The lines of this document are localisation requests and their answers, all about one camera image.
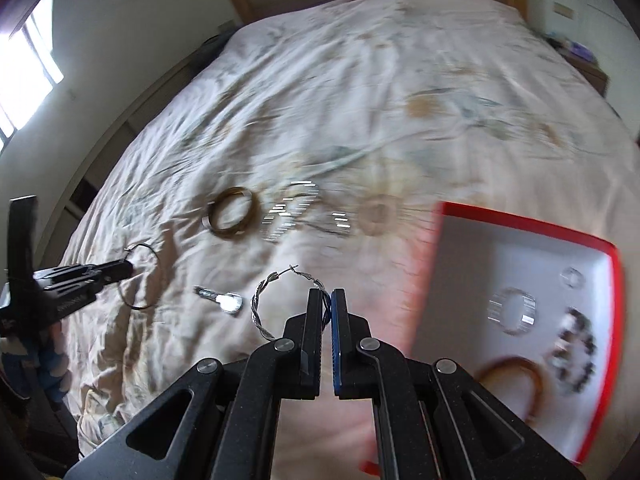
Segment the large thin silver hoop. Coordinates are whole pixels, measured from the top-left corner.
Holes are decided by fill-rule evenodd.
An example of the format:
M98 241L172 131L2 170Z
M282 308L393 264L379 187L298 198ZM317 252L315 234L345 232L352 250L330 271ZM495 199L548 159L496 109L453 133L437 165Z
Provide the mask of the large thin silver hoop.
M144 249L148 250L155 257L155 259L156 259L156 270L158 272L160 272L160 280L162 282L165 281L164 270L162 269L162 265L160 264L160 256L158 255L156 250L148 243L136 243L136 244L133 244L133 245L130 245L130 246L126 247L124 249L124 252L122 253L122 260L124 260L125 262L130 263L129 257L138 248L144 248ZM133 278L134 280L141 281L143 274L144 274L143 271L134 269L134 270L132 270L132 274L131 274L130 278ZM120 300L122 300L122 303L126 307L131 309L131 310L144 311L144 310L148 310L149 308L154 308L155 305L156 305L156 302L148 302L147 304L135 304L134 302L128 300L127 295L122 291L122 286L120 286L119 283L116 284L116 288L117 288L117 291L118 291L118 294L119 294L119 298L120 298Z

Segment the silver wrist watch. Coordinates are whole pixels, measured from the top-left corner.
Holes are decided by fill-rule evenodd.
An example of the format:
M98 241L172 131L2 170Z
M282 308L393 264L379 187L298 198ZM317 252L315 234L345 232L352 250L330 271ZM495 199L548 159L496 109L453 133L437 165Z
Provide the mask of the silver wrist watch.
M222 312L228 315L238 314L244 304L243 298L235 292L215 292L202 286L194 286L193 291L200 298L216 304Z

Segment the twisted silver hoop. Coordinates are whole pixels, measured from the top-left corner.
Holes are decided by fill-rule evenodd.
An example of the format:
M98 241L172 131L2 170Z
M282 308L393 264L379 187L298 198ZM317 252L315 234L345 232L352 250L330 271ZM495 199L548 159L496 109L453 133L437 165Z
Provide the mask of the twisted silver hoop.
M329 292L326 290L326 286L322 281L315 278L309 272L299 270L298 265L292 266L290 264L282 271L274 271L269 273L263 278L257 285L252 298L250 298L250 319L252 320L258 334L262 336L265 341L275 341L280 337L279 334L274 334L270 327L277 321L283 321L285 315L299 313L300 310L297 304L302 301L302 294L300 292L294 292L292 287L280 287L276 292L268 292L267 294L267 307L265 310L260 310L260 300L264 296L264 292L267 288L280 280L285 274L293 273L300 278L304 278L312 288L318 289L320 292L321 301L321 313L322 313L322 329L329 324L331 317L331 300Z

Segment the dark brown bangle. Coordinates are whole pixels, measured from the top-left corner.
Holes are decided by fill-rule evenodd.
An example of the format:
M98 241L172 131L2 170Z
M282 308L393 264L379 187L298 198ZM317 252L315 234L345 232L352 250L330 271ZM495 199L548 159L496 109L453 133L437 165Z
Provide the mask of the dark brown bangle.
M232 240L242 235L257 216L257 194L242 186L225 188L205 207L202 223L213 236Z

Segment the amber resin bangle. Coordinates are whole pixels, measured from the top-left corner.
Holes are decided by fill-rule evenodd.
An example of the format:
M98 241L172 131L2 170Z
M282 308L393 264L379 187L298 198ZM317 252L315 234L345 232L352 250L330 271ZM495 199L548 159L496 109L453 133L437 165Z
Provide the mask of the amber resin bangle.
M544 403L544 376L538 364L524 356L506 356L483 366L474 378L486 388L498 386L503 392L527 393L523 420L528 426L537 421Z

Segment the red jewelry box tray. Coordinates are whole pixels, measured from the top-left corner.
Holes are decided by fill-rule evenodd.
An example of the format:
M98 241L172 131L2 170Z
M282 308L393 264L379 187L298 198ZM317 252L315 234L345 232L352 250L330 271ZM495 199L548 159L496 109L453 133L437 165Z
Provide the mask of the red jewelry box tray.
M565 226L445 202L386 276L373 333L420 361L447 358L471 375L506 356L540 366L533 428L582 463L616 381L625 310L620 254ZM527 393L490 386L521 418Z

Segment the floral white bed duvet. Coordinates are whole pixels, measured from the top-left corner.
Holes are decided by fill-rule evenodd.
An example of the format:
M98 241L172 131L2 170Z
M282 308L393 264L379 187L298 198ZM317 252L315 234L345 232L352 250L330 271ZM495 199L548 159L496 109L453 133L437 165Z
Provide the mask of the floral white bed duvet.
M250 227L203 226L225 188L257 194ZM440 202L567 226L622 256L620 376L585 475L604 479L639 432L639 150L623 122L510 6L337 1L239 30L132 141L64 254L99 263L136 243L142 280L66 318L67 398L90 455L200 359L262 343L250 298L290 264L369 312Z

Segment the window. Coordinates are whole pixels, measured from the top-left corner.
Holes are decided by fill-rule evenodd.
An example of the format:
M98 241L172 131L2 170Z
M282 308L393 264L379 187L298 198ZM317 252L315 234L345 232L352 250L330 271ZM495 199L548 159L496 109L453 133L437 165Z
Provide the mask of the window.
M53 58L53 3L40 0L22 27L1 38L1 149L64 79Z

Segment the dark bag beside bed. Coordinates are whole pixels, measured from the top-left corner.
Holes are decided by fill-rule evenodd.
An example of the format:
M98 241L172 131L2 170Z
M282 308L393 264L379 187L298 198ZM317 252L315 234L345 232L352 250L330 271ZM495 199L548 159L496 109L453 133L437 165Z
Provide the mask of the dark bag beside bed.
M212 64L230 41L233 34L219 34L205 40L190 56L188 69L192 78Z

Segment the wooden nightstand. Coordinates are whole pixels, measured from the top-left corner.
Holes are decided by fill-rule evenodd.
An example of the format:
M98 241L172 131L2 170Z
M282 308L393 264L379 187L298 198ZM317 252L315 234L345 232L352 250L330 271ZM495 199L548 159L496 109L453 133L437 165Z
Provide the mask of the wooden nightstand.
M563 47L558 40L547 38L547 42L568 64L582 74L585 80L596 89L602 98L606 97L606 92L608 91L608 75L600 69L597 62L584 60L580 56L570 52L570 50L567 50L566 47Z

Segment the purple tissue box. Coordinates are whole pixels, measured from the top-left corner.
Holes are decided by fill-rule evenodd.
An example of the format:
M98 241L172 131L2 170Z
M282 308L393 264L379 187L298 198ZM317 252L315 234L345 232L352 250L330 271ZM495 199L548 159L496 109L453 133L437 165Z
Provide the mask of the purple tissue box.
M575 55L578 58L581 58L582 60L588 63L597 62L597 59L594 56L594 54L587 47L585 47L583 44L580 44L579 42L567 41L566 48L568 52L570 52L572 55Z

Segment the low wall shelf unit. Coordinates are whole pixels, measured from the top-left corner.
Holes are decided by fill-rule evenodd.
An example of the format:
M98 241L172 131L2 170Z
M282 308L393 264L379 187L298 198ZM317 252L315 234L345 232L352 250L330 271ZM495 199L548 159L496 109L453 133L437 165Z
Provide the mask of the low wall shelf unit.
M39 239L35 260L40 266L46 268L60 262L70 237L122 154L146 125L190 84L193 79L188 69L191 54L128 105L82 161Z

